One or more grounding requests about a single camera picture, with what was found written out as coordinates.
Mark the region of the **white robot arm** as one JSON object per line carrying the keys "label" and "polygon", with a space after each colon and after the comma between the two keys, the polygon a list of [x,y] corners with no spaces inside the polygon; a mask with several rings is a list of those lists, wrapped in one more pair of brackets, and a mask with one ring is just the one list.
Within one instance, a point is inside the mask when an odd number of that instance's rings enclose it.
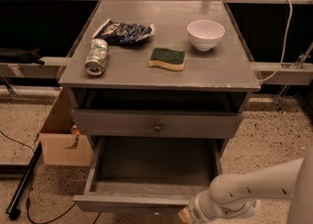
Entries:
{"label": "white robot arm", "polygon": [[246,174],[222,174],[178,216],[185,224],[248,218],[262,200],[289,201],[287,224],[313,223],[313,149],[305,157]]}

